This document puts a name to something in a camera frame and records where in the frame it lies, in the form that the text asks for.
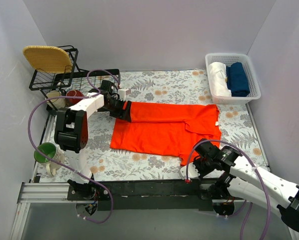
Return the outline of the woven yellow plate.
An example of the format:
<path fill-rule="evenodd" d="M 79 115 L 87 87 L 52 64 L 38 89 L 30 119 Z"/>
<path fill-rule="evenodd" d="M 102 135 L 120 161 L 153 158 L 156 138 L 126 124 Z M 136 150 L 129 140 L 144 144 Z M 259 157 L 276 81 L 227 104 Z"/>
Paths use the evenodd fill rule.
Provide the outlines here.
<path fill-rule="evenodd" d="M 67 52 L 56 46 L 29 45 L 22 53 L 38 72 L 52 74 L 70 73 L 73 64 Z"/>

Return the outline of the red mug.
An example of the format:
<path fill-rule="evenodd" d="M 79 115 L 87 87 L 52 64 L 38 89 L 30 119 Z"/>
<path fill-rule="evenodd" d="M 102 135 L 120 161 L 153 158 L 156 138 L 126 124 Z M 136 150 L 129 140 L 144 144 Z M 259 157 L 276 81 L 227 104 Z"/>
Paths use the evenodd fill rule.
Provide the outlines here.
<path fill-rule="evenodd" d="M 66 96 L 70 97 L 65 100 L 66 106 L 70 107 L 70 106 L 76 105 L 77 103 L 79 103 L 82 100 L 81 98 L 77 98 L 77 97 L 84 97 L 85 95 L 82 92 L 80 92 L 79 90 L 73 89 L 73 90 L 69 90 L 66 93 Z"/>

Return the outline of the rolled white t shirt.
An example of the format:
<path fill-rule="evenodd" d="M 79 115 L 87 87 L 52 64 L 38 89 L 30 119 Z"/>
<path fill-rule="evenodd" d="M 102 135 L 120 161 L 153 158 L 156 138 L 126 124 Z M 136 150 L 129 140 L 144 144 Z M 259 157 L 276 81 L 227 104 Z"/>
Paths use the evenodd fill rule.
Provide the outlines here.
<path fill-rule="evenodd" d="M 232 92 L 227 85 L 227 66 L 221 62 L 213 62 L 209 65 L 212 92 L 218 97 L 231 97 Z"/>

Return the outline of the aluminium frame rail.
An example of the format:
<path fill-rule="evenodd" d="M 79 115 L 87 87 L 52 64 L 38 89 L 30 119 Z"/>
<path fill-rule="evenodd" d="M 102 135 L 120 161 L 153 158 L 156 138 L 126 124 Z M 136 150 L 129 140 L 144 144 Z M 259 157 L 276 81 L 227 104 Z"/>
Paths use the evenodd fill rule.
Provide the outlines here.
<path fill-rule="evenodd" d="M 69 184 L 24 183 L 17 199 L 13 240 L 257 240 L 267 212 L 234 197 L 235 211 L 197 209 L 98 211 L 67 199 Z"/>

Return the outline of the floral table mat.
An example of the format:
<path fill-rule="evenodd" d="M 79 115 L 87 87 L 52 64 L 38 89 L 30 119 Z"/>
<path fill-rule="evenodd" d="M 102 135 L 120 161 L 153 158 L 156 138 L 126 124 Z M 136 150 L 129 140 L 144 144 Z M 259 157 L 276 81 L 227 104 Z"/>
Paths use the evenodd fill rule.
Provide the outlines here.
<path fill-rule="evenodd" d="M 129 71 L 121 74 L 121 87 L 130 89 L 134 102 L 209 105 L 212 94 L 207 72 L 201 69 L 176 71 Z M 269 168 L 262 152 L 252 115 L 246 105 L 220 104 L 219 128 L 223 141 L 242 149 L 257 165 Z M 111 149 L 115 119 L 106 112 L 88 120 L 87 165 L 97 181 L 178 179 L 180 159 Z"/>

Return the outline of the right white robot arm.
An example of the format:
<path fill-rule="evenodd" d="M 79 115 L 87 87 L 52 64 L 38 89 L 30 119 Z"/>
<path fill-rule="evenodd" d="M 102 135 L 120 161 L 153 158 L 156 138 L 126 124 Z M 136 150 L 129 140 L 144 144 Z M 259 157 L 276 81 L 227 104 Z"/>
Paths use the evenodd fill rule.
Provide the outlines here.
<path fill-rule="evenodd" d="M 184 167 L 185 180 L 201 179 L 214 170 L 222 171 L 221 177 L 211 186 L 212 197 L 240 198 L 266 208 L 267 220 L 261 239 L 267 233 L 271 214 L 279 216 L 299 233 L 299 184 L 256 167 L 241 149 L 228 142 L 222 149 L 213 143 L 213 140 L 202 139 L 193 147 L 192 151 L 199 156 Z"/>

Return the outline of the cream mug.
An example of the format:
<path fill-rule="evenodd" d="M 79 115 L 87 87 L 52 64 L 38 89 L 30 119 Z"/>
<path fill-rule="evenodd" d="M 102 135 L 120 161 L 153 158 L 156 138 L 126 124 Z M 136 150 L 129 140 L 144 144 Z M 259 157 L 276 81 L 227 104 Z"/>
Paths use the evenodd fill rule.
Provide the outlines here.
<path fill-rule="evenodd" d="M 53 109 L 60 109 L 66 106 L 64 98 L 60 98 L 63 94 L 59 90 L 52 90 L 46 94 L 47 104 Z"/>

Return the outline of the rolled blue t shirt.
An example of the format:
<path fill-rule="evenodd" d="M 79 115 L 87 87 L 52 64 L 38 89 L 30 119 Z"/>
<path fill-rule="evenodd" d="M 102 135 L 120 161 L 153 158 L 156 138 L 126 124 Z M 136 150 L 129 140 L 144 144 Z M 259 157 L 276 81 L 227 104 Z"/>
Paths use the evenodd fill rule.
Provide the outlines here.
<path fill-rule="evenodd" d="M 241 62 L 226 66 L 227 88 L 232 97 L 247 97 L 250 94 L 249 82 Z"/>

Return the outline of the orange t shirt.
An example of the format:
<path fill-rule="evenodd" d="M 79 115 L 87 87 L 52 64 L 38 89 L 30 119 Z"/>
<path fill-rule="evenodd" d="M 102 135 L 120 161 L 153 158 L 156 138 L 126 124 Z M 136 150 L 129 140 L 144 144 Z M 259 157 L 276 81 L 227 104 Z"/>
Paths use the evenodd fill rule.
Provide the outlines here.
<path fill-rule="evenodd" d="M 194 145 L 202 139 L 219 146 L 220 111 L 215 104 L 132 102 L 131 122 L 115 121 L 110 147 L 141 154 L 179 157 L 181 166 L 192 162 Z"/>

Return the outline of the white plastic basket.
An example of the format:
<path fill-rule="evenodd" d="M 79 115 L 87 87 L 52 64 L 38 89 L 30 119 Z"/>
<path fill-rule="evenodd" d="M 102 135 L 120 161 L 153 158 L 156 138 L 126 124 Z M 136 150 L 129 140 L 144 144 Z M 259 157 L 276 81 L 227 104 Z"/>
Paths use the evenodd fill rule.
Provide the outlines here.
<path fill-rule="evenodd" d="M 214 94 L 214 86 L 212 84 L 210 66 L 209 66 L 213 62 L 220 62 L 227 66 L 231 66 L 236 62 L 242 63 L 242 67 L 246 74 L 249 89 L 250 89 L 249 95 L 247 95 L 246 97 L 216 96 Z M 226 52 L 208 53 L 205 55 L 205 65 L 206 65 L 206 73 L 207 73 L 207 78 L 209 83 L 209 89 L 214 104 L 245 105 L 252 100 L 258 100 L 261 97 L 261 91 L 258 84 L 256 72 L 250 58 L 247 55 L 241 53 L 226 53 Z"/>

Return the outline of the green floral mug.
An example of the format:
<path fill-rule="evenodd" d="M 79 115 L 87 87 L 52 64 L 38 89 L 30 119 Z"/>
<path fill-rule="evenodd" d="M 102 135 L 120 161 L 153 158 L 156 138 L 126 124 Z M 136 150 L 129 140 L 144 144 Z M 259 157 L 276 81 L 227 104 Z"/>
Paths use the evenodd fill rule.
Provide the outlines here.
<path fill-rule="evenodd" d="M 53 143 L 45 142 L 39 145 L 37 148 L 42 154 L 46 155 L 50 159 L 61 164 L 65 163 L 65 155 Z M 49 160 L 41 153 L 35 150 L 34 159 L 45 168 L 47 174 L 50 177 L 55 177 L 57 174 L 57 170 L 61 167 L 61 165 L 55 163 L 54 161 Z"/>

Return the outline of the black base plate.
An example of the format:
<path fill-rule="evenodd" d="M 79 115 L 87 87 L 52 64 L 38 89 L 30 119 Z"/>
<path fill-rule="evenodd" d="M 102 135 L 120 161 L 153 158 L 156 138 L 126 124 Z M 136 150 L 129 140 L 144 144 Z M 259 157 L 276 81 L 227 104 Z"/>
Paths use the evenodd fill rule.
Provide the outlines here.
<path fill-rule="evenodd" d="M 235 212 L 235 202 L 226 193 L 209 191 L 211 181 L 196 179 L 186 183 L 181 179 L 103 181 L 69 184 L 67 200 L 86 203 L 85 210 L 199 210 L 215 211 L 219 215 Z"/>

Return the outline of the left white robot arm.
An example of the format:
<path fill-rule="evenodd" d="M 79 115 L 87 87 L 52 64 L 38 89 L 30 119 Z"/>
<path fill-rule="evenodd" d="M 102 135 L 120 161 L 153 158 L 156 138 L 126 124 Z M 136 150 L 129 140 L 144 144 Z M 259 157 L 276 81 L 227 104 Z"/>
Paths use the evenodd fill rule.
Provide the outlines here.
<path fill-rule="evenodd" d="M 73 180 L 81 184 L 78 193 L 85 200 L 91 200 L 96 194 L 95 186 L 88 183 L 92 177 L 86 151 L 88 119 L 96 112 L 105 111 L 113 118 L 131 122 L 132 102 L 126 101 L 130 93 L 130 89 L 116 88 L 112 81 L 106 80 L 98 90 L 91 89 L 87 98 L 57 111 L 54 141 L 64 151 L 70 168 L 74 170 Z"/>

